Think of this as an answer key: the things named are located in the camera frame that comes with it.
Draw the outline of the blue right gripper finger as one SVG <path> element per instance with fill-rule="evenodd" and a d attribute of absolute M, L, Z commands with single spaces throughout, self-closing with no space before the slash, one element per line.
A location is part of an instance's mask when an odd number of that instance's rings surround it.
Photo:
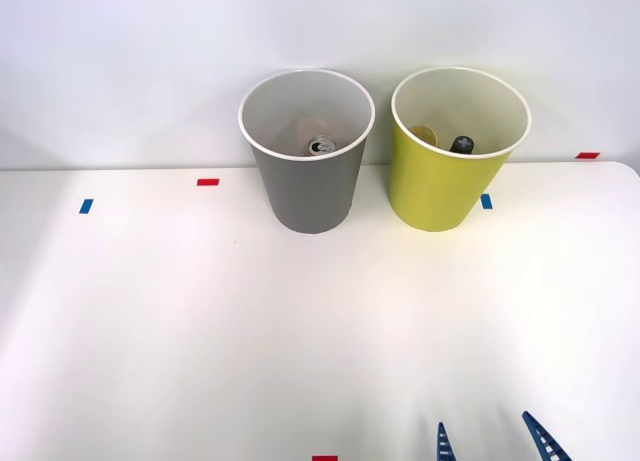
<path fill-rule="evenodd" d="M 438 423 L 436 456 L 437 461 L 456 461 L 456 456 L 443 422 Z"/>
<path fill-rule="evenodd" d="M 568 453 L 528 411 L 522 413 L 522 418 L 543 461 L 571 461 Z"/>

